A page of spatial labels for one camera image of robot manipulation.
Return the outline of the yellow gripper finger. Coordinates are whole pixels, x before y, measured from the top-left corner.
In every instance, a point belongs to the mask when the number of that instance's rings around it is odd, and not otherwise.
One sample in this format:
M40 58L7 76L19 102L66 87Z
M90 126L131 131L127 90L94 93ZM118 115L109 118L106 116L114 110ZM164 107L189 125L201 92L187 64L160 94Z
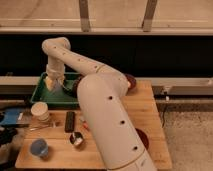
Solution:
M64 81L65 81L65 77L58 79L58 82L59 82L59 84L60 84L60 86L61 86L62 88L65 87L65 86L64 86Z
M51 78L46 77L46 78L45 78L45 84L46 84L46 87L47 87L47 89L48 89L49 91L52 91L52 90L53 90L53 88L54 88L54 82L53 82L53 80L52 80Z

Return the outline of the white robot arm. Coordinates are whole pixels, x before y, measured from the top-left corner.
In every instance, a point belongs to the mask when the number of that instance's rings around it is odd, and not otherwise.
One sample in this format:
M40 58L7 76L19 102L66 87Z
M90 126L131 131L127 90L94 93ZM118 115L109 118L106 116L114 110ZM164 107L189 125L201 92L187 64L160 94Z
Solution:
M107 171L157 171L121 101L128 92L126 76L72 52L64 37L43 41L42 49L83 75L77 99Z

